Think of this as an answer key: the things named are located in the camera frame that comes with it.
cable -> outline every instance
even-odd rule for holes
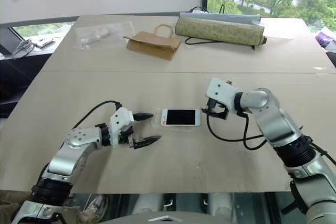
[[[65,221],[65,219],[64,219],[64,217],[63,217],[62,214],[59,216],[59,221],[60,221],[62,224],[67,224],[67,222]]]
[[[219,139],[219,140],[222,140],[224,142],[231,142],[231,143],[234,143],[234,142],[242,142],[244,140],[244,138],[241,138],[241,139],[226,139],[226,138],[223,138],[223,137],[220,137],[218,135],[216,135],[213,130],[211,129],[211,126],[210,126],[210,121],[209,121],[209,115],[207,114],[206,115],[206,124],[208,126],[208,129],[210,131],[210,133],[212,134],[212,136],[214,136],[215,138]],[[257,138],[260,138],[260,137],[263,137],[264,135],[257,135],[257,136],[250,136],[250,137],[246,137],[245,136],[245,140],[252,140],[252,139],[257,139]]]
[[[40,181],[40,179],[42,178],[43,172],[44,172],[44,170],[47,168],[48,165],[49,165],[49,163],[47,163],[47,164],[42,168],[42,170],[41,170],[41,172],[40,172],[40,175],[38,176],[38,179],[37,179],[37,182],[36,182],[36,183],[38,183],[38,182]]]
[[[202,42],[195,42],[195,43],[187,42],[188,40],[193,39],[193,38],[194,37],[187,38],[184,43],[186,43],[187,45],[209,44],[209,43],[218,43],[218,42],[222,42],[223,43],[223,41],[217,41],[217,40],[202,41]]]
[[[192,13],[193,10],[196,9],[196,8],[199,8],[199,9],[201,9],[202,11],[209,13],[209,11],[208,11],[205,7],[203,7],[203,6],[195,6],[194,8],[191,8],[191,9],[189,10],[189,13]]]
[[[247,143],[246,143],[246,134],[247,134],[248,123],[249,123],[248,115],[245,116],[245,119],[246,119],[246,123],[245,123],[245,128],[244,128],[244,135],[243,135],[243,145],[244,145],[245,148],[247,148],[250,151],[255,151],[257,149],[260,149],[261,147],[264,146],[264,144],[267,143],[267,140],[265,139],[261,144],[259,144],[256,147],[249,147],[249,146],[247,146]]]
[[[97,108],[99,108],[100,106],[102,106],[102,105],[104,105],[106,103],[114,103],[116,109],[118,109],[118,108],[121,107],[120,102],[116,102],[116,101],[112,101],[112,100],[101,102],[98,105],[94,106],[81,120],[78,121],[78,123],[76,123],[74,125],[74,127],[72,129],[77,128],[93,111],[95,111]]]
[[[17,45],[17,47],[15,48],[12,59],[17,60],[26,57],[34,48],[35,44],[32,42],[31,39],[21,41],[19,45]],[[16,57],[16,55],[23,50],[25,50],[26,52],[22,56]]]
[[[332,162],[336,166],[336,161],[332,158],[332,156],[330,156],[328,154],[327,151],[325,151],[324,149],[322,149],[321,147],[319,147],[317,144],[315,144],[313,142],[311,142],[310,145],[313,146],[315,148],[315,150],[317,150],[321,154],[321,156],[323,156],[323,155],[326,156],[327,159],[329,159],[330,162]]]
[[[219,14],[224,14],[224,11],[225,11],[225,5],[222,4],[222,5],[220,6],[220,9],[219,9]]]

transparent plastic bag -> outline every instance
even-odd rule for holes
[[[135,35],[131,21],[75,28],[76,44],[79,50],[110,48],[126,44],[123,36]]]

silver robot arm segment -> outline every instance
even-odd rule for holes
[[[301,133],[297,124],[280,107],[278,99],[265,88],[249,92],[213,78],[208,86],[207,113],[220,104],[225,110],[242,116],[251,113],[265,139],[282,159],[293,181],[291,191],[296,200],[289,210],[298,207],[307,223],[335,223],[336,176],[311,145],[311,138]]]
[[[117,147],[129,143],[130,147],[136,149],[152,144],[160,136],[150,136],[140,142],[132,137],[134,121],[146,120],[152,116],[150,113],[132,114],[120,107],[110,118],[110,128],[106,124],[98,124],[95,127],[73,129],[44,168],[37,184],[31,189],[29,199],[23,203],[12,224],[30,220],[51,223],[62,218],[63,204],[89,155],[109,145]]]

yoga mat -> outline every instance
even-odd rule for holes
[[[212,14],[212,13],[180,13],[180,18],[200,18],[216,21],[257,25],[260,22],[259,15],[235,15],[235,14]]]
[[[178,35],[250,46],[266,43],[263,32],[263,26],[187,17],[180,17],[175,27]]]

white smartphone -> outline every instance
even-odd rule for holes
[[[162,111],[162,126],[199,126],[200,124],[200,109],[163,109]]]

